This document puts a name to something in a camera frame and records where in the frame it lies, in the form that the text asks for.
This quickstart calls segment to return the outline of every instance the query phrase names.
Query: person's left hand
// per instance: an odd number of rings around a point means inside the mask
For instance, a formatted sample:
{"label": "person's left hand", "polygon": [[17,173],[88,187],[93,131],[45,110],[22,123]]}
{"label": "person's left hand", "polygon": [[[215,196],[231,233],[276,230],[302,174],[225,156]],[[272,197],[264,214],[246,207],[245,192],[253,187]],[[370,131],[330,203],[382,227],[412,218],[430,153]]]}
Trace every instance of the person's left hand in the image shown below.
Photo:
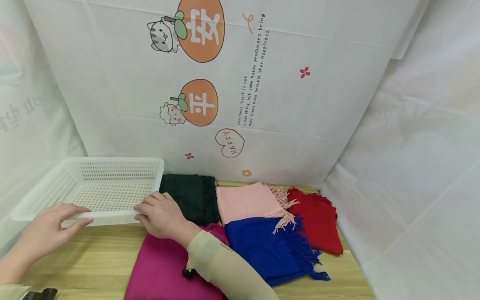
{"label": "person's left hand", "polygon": [[68,228],[62,228],[63,221],[89,211],[86,207],[66,203],[46,208],[28,224],[12,252],[31,263],[36,262],[68,242],[80,229],[92,223],[93,219],[80,219]]}

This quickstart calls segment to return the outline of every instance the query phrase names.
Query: blue scarf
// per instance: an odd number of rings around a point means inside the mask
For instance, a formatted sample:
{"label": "blue scarf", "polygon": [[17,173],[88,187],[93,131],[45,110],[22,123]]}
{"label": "blue scarf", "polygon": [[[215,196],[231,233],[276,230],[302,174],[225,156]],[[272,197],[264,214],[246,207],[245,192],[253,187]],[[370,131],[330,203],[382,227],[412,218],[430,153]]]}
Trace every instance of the blue scarf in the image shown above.
{"label": "blue scarf", "polygon": [[314,250],[299,233],[301,219],[272,234],[281,218],[253,217],[225,224],[230,247],[245,259],[270,286],[308,274],[315,280],[330,280],[326,272],[313,269],[319,250]]}

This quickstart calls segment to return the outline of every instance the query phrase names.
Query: white fabric wall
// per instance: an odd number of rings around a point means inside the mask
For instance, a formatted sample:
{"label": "white fabric wall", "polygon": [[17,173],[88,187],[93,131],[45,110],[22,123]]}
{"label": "white fabric wall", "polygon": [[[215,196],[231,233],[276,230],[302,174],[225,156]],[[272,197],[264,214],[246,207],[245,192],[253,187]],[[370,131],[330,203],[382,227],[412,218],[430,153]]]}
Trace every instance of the white fabric wall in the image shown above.
{"label": "white fabric wall", "polygon": [[[419,2],[25,0],[90,156],[159,156],[167,172],[309,185],[323,182],[347,145]],[[201,34],[189,21],[193,3],[221,20],[208,25],[220,28],[216,56],[207,51],[215,38],[193,38]],[[153,50],[161,28],[147,24],[179,7],[189,36],[170,53]],[[186,87],[198,79],[214,91]],[[160,107],[174,108],[170,97],[185,90],[189,108],[172,111],[187,121],[167,109],[166,122]],[[199,124],[202,98],[215,107],[204,115],[215,114]]]}
{"label": "white fabric wall", "polygon": [[324,182],[379,299],[478,299],[480,3],[430,1]]}
{"label": "white fabric wall", "polygon": [[54,165],[86,152],[21,0],[0,1],[0,256],[11,209]]}

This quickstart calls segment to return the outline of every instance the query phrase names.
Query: white plastic basket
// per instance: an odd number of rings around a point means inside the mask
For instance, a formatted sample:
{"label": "white plastic basket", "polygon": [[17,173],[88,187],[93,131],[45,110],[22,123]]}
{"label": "white plastic basket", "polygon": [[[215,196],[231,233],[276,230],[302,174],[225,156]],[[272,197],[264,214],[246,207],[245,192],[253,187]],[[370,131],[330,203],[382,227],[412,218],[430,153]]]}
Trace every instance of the white plastic basket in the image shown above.
{"label": "white plastic basket", "polygon": [[158,190],[164,161],[150,157],[74,157],[62,161],[12,210],[15,221],[31,221],[58,202],[73,203],[92,212],[66,220],[93,217],[91,225],[138,223],[133,206]]}

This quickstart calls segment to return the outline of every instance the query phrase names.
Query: orange flower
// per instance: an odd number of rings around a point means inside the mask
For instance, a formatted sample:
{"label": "orange flower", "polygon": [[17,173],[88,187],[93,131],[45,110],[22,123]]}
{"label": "orange flower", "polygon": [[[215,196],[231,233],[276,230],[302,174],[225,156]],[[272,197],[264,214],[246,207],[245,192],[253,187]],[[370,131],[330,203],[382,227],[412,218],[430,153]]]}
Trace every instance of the orange flower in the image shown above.
{"label": "orange flower", "polygon": [[252,175],[252,171],[250,171],[250,170],[243,170],[243,171],[241,172],[241,174],[242,174],[243,176],[245,176],[245,177],[249,177],[249,176]]}

